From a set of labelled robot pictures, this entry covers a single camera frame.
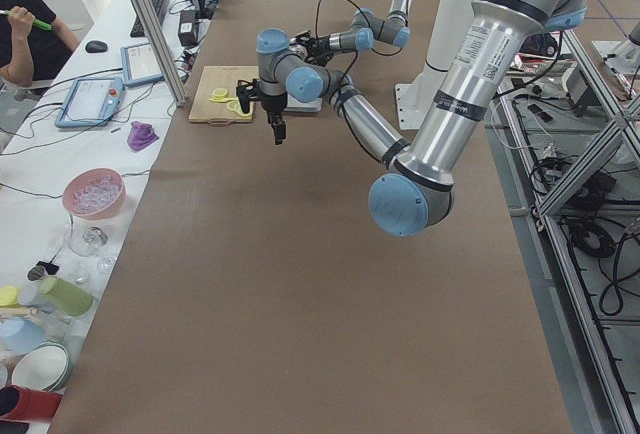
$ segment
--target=white label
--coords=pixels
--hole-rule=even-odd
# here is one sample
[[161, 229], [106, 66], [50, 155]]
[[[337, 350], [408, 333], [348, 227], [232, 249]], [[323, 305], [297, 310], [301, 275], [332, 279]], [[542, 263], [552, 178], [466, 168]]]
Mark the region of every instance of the white label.
[[454, 63], [469, 69], [474, 76], [500, 84], [520, 44], [499, 29], [471, 26]]

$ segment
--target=pink bowl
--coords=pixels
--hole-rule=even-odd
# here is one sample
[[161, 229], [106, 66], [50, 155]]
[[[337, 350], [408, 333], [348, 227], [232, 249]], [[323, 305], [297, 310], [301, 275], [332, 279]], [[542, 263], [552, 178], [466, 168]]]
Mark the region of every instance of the pink bowl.
[[[118, 196], [111, 202], [111, 204], [108, 204], [100, 210], [82, 214], [76, 212], [73, 206], [75, 193], [91, 185], [92, 182], [99, 182], [104, 175], [111, 176], [113, 181], [120, 186]], [[98, 219], [108, 219], [109, 217], [113, 217], [118, 214], [118, 211], [120, 211], [126, 197], [122, 176], [113, 169], [101, 167], [83, 172], [72, 180], [62, 193], [62, 205], [74, 216], [87, 219], [89, 221], [95, 221]]]

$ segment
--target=keyboard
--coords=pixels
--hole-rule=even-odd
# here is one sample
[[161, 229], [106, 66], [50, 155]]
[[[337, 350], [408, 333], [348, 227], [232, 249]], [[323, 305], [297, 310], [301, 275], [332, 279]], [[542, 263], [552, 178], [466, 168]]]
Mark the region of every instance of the keyboard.
[[[153, 9], [156, 11], [156, 16], [158, 16], [160, 25], [162, 25], [162, 21], [164, 21], [164, 17], [167, 15], [169, 0], [151, 0], [151, 4], [153, 5]], [[144, 37], [145, 35], [144, 27], [142, 27], [142, 23], [138, 16], [136, 16], [136, 21], [133, 23], [133, 27], [131, 28], [131, 33], [129, 35], [131, 37]]]

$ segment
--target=light blue cup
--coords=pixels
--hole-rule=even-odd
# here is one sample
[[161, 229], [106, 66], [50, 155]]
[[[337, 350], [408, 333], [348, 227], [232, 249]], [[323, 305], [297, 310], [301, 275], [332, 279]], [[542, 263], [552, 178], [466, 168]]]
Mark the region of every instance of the light blue cup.
[[21, 317], [13, 317], [0, 324], [0, 337], [16, 354], [26, 354], [42, 344], [45, 335], [44, 329], [37, 324]]

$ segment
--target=tablet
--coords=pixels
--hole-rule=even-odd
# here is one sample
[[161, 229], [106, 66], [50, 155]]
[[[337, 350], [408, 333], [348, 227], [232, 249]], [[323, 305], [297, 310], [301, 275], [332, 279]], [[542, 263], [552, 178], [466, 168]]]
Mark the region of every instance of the tablet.
[[119, 77], [76, 79], [62, 103], [57, 127], [90, 127], [106, 123], [116, 113], [124, 84]]
[[140, 86], [161, 80], [164, 76], [151, 48], [151, 44], [136, 44], [120, 48], [124, 85]]

